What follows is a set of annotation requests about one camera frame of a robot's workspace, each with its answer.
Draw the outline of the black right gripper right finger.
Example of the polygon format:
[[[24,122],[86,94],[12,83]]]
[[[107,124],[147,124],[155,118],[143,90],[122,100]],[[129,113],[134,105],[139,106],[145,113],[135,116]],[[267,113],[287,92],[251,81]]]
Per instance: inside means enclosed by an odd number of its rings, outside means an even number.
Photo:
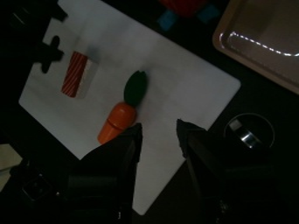
[[[225,224],[230,207],[219,155],[226,143],[205,128],[182,119],[177,120],[177,136],[201,202],[203,224]]]

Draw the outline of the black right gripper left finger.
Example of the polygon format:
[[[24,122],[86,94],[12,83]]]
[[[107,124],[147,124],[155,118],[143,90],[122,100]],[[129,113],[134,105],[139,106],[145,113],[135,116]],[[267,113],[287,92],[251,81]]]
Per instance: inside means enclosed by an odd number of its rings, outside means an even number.
[[[131,224],[142,144],[143,126],[138,123],[79,161],[79,224]]]

